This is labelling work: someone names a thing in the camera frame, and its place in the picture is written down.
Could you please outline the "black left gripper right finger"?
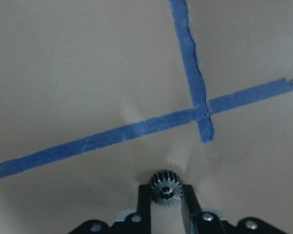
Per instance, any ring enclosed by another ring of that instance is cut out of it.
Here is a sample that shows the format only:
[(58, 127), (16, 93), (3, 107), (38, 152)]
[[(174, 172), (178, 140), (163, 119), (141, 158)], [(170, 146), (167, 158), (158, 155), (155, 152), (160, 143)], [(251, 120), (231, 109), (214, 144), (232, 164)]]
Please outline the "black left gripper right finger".
[(192, 185), (182, 186), (181, 216), (186, 234), (197, 234), (197, 217), (202, 212)]

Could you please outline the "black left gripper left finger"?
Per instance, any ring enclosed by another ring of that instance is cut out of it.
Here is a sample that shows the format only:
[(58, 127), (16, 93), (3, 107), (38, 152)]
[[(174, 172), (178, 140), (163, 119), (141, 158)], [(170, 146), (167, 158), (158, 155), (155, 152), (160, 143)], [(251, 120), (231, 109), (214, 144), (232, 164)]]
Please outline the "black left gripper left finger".
[(139, 185), (136, 214), (151, 220), (151, 189), (148, 184)]

